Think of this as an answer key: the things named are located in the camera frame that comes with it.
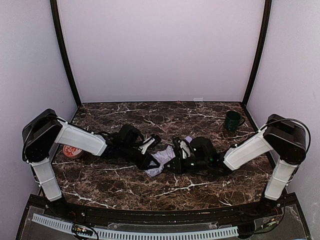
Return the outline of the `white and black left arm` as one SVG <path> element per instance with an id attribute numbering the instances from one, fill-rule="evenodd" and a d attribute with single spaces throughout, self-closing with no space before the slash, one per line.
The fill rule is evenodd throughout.
<path id="1" fill-rule="evenodd" d="M 67 145 L 103 159 L 122 158 L 140 170 L 160 167 L 148 150 L 161 142 L 158 135 L 144 138 L 136 127 L 125 124 L 118 132 L 94 133 L 59 118 L 53 109 L 46 109 L 22 130 L 22 160 L 31 165 L 38 183 L 50 201 L 63 194 L 54 174 L 50 151 L 55 144 Z"/>

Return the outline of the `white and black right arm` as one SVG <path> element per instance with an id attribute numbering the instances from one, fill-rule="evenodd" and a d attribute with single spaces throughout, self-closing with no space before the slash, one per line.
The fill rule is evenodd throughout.
<path id="1" fill-rule="evenodd" d="M 311 132 L 303 122 L 272 114 L 254 135 L 222 153 L 217 152 L 208 138 L 197 137 L 187 142 L 176 137 L 173 139 L 174 157 L 164 166 L 175 174 L 207 171 L 214 177 L 224 177 L 256 157 L 274 151 L 279 160 L 263 198 L 277 201 L 305 160 L 310 146 Z"/>

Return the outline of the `lavender and black folding umbrella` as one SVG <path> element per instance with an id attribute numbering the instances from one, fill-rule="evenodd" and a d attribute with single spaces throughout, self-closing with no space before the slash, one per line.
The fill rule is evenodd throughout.
<path id="1" fill-rule="evenodd" d="M 190 143 L 193 138 L 187 136 L 184 138 L 184 140 Z M 159 175 L 164 170 L 165 164 L 176 157 L 174 153 L 174 147 L 172 145 L 168 145 L 165 150 L 157 151 L 156 153 L 152 154 L 152 156 L 160 163 L 160 167 L 145 170 L 145 173 L 151 178 Z"/>

